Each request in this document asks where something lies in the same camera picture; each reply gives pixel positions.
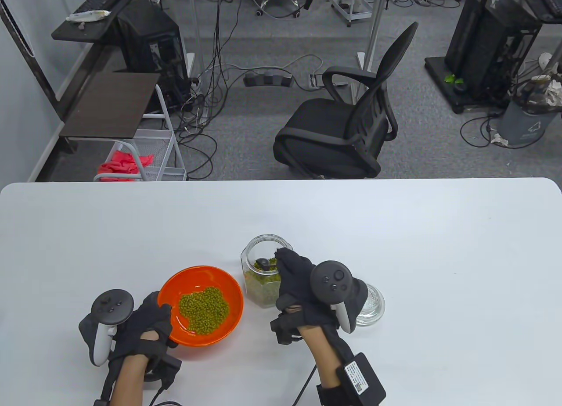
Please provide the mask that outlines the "person's left hand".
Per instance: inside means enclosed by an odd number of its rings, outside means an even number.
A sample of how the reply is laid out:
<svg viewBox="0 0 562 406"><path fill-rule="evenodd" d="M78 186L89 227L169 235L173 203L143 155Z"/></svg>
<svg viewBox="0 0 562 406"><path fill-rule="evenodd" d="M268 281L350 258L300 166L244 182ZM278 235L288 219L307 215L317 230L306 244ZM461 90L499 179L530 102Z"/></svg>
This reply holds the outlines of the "person's left hand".
<svg viewBox="0 0 562 406"><path fill-rule="evenodd" d="M158 296L158 291L152 292L118 327L109 362L142 355L148 358L148 368L153 369L167 354L167 349L172 345L172 306L159 305Z"/></svg>

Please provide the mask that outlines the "person's right hand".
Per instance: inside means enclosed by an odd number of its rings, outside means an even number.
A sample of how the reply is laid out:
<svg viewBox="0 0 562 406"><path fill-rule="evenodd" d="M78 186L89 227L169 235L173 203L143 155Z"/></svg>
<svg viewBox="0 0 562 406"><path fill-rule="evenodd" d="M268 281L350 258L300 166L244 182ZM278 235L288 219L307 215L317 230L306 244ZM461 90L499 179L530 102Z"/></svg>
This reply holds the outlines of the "person's right hand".
<svg viewBox="0 0 562 406"><path fill-rule="evenodd" d="M288 248L275 252L277 269L281 276L279 300L282 301L283 326L292 332L300 327L327 326L339 329L335 312L313 293L311 273L315 265Z"/></svg>

